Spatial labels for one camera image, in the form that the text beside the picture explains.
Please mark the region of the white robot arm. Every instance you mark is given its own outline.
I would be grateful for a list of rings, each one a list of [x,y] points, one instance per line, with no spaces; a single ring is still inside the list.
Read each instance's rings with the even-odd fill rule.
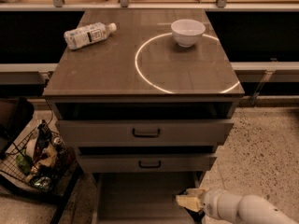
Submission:
[[[186,189],[176,196],[176,202],[193,214],[202,212],[231,224],[298,224],[264,198],[224,189]]]

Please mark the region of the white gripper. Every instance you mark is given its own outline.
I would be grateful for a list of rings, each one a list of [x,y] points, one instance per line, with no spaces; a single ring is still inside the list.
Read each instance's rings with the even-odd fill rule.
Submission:
[[[186,193],[186,195],[176,196],[179,206],[193,212],[199,212],[204,207],[207,216],[233,224],[239,220],[238,205],[242,199],[240,195],[223,189],[186,189]]]

